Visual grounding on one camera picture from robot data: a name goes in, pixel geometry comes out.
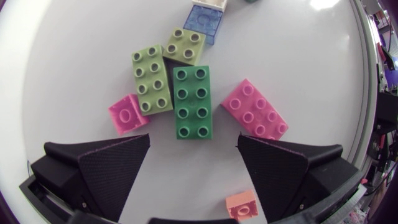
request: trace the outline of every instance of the peach lego brick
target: peach lego brick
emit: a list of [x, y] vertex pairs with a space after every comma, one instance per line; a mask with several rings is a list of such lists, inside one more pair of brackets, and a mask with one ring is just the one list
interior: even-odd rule
[[247, 79], [221, 105], [256, 137], [279, 140], [289, 128], [274, 107]]
[[256, 197], [252, 190], [229, 196], [225, 199], [229, 217], [237, 221], [258, 216]]
[[141, 115], [138, 97], [135, 94], [125, 96], [108, 110], [119, 135], [126, 134], [150, 122], [147, 116]]

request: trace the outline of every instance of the light green lego brick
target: light green lego brick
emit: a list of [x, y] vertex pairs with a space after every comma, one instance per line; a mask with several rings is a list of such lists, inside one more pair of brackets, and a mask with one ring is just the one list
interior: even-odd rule
[[175, 28], [163, 57], [187, 65], [197, 65], [205, 45], [205, 39], [205, 34]]
[[212, 139], [209, 66], [174, 68], [177, 139]]
[[163, 48], [158, 44], [131, 55], [137, 96], [144, 116], [173, 109], [162, 52]]

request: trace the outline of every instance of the orange lego brick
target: orange lego brick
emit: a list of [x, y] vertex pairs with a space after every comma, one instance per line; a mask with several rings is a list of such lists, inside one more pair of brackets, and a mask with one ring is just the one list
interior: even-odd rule
[[225, 199], [229, 217], [237, 221], [258, 216], [256, 197], [252, 190], [229, 196]]

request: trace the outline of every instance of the toy brick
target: toy brick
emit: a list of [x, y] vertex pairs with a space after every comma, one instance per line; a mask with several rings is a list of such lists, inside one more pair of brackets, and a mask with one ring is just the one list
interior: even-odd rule
[[197, 65], [205, 45], [205, 39], [205, 34], [175, 28], [163, 57], [185, 65]]
[[192, 0], [194, 5], [215, 9], [221, 12], [225, 11], [227, 2], [227, 0]]
[[202, 6], [193, 6], [185, 22], [184, 29], [206, 35], [206, 43], [214, 45], [216, 33], [223, 17], [223, 12]]
[[173, 109], [162, 52], [163, 48], [158, 44], [131, 56], [137, 96], [144, 116]]
[[212, 139], [209, 66], [174, 69], [177, 139]]
[[141, 115], [137, 95], [125, 96], [108, 110], [119, 135], [126, 134], [150, 121], [148, 117]]
[[225, 202], [229, 217], [237, 221], [243, 221], [259, 214], [256, 197], [252, 190], [229, 196]]
[[274, 107], [247, 79], [221, 105], [256, 137], [279, 140], [289, 128]]

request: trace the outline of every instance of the translucent blue lego brick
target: translucent blue lego brick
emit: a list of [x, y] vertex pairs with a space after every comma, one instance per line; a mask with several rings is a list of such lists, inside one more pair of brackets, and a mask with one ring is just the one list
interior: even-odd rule
[[206, 43], [213, 45], [223, 12], [202, 6], [193, 6], [184, 29], [206, 34]]

